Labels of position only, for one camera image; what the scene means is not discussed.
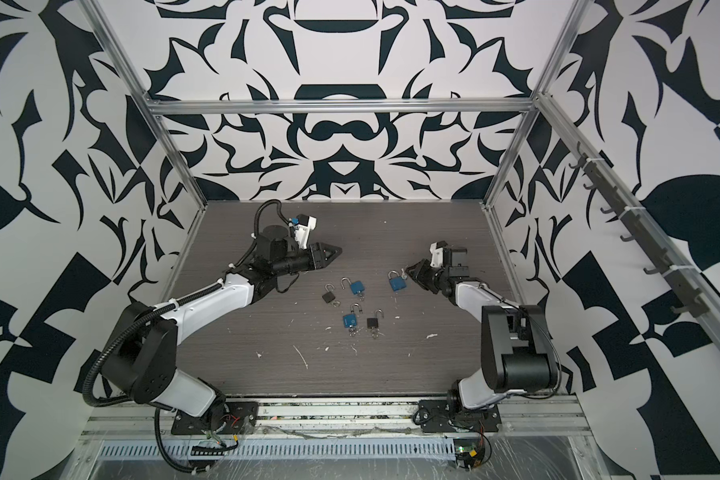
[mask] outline dark wood surface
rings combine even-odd
[[[258,206],[208,206],[174,296],[211,284],[237,261],[250,244]],[[267,209],[261,229],[280,223],[275,211]],[[226,393],[246,395],[444,392],[479,368],[480,324],[472,316],[410,280],[397,294],[387,281],[390,270],[429,258],[429,245],[446,240],[468,248],[471,275],[511,298],[478,203],[296,203],[284,204],[283,213],[317,217],[310,241],[344,253],[327,269],[301,274],[289,292],[273,291],[194,333],[179,347],[179,368]],[[344,276],[365,284],[355,337],[342,324],[357,302],[348,288],[342,290]],[[336,286],[339,308],[323,302],[326,283]],[[376,309],[384,317],[382,335],[374,340],[365,324]]]

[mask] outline wall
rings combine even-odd
[[[87,366],[196,210],[77,4],[0,2],[0,478],[70,453]]]
[[[596,0],[554,99],[720,292],[720,2]],[[496,204],[616,478],[720,478],[720,353],[545,120]]]
[[[571,3],[102,6],[152,98],[216,101],[527,97]],[[511,117],[195,115],[166,126],[212,200],[447,199],[484,196],[518,122]]]

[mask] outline black mounting plate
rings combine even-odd
[[[485,432],[498,432],[501,423],[501,415],[497,407],[490,410],[462,410],[452,416],[446,409],[448,403],[445,400],[419,400],[418,408],[426,408],[432,420],[422,425],[424,433],[456,432],[448,424],[448,419],[455,425],[476,426],[482,422]]]
[[[254,426],[256,424],[256,416],[259,414],[259,404],[256,402],[227,402],[227,408],[230,414],[239,418],[240,420],[227,421],[224,429],[221,430],[219,435],[234,435],[240,434],[246,430],[247,426]],[[173,426],[171,427],[172,435],[200,435],[202,432],[202,424],[199,418],[195,418],[189,415],[182,415],[180,418],[173,419]]]

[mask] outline padlock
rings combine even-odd
[[[346,290],[347,287],[344,286],[344,280],[347,281],[347,284],[349,284],[349,289],[352,291],[353,295],[357,295],[360,300],[365,300],[365,287],[362,284],[361,281],[352,282],[348,277],[342,278],[342,290]]]
[[[389,278],[389,285],[392,287],[393,292],[397,292],[398,290],[403,290],[406,286],[405,280],[403,280],[403,277],[400,276],[396,271],[391,271],[387,274],[387,278]]]
[[[374,313],[380,313],[381,317],[384,318],[384,312],[382,312],[380,309],[376,310]],[[371,336],[374,340],[378,338],[378,317],[374,316],[367,320],[368,322],[368,329],[371,331]]]
[[[344,320],[344,328],[349,329],[350,336],[355,336],[355,333],[358,332],[358,318],[357,315],[355,315],[355,307],[358,308],[358,312],[362,313],[362,307],[358,303],[353,303],[352,306],[349,307],[350,313],[342,317],[342,320]]]
[[[333,284],[327,283],[327,284],[326,284],[326,292],[322,294],[322,299],[323,299],[326,303],[330,303],[330,304],[333,305],[333,306],[339,306],[339,305],[341,305],[342,303],[339,302],[338,300],[336,300],[336,295],[333,294],[333,291],[334,291],[335,289],[336,289],[336,288],[333,286]]]

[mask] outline blue padlock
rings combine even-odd
[[[347,287],[344,286],[344,280],[347,281],[349,284],[349,289],[352,291],[353,295],[357,295],[360,300],[365,300],[365,286],[362,284],[361,281],[352,282],[348,277],[342,278],[342,290],[346,290]]]
[[[362,307],[358,303],[353,303],[352,306],[349,307],[351,313],[342,317],[342,320],[344,320],[344,328],[349,329],[350,336],[355,336],[355,333],[358,332],[358,318],[357,315],[355,315],[355,306],[357,306],[359,312],[362,313]]]
[[[405,280],[398,274],[396,271],[389,272],[387,274],[387,278],[389,278],[389,285],[392,287],[393,292],[397,292],[398,290],[403,290],[406,286]]]

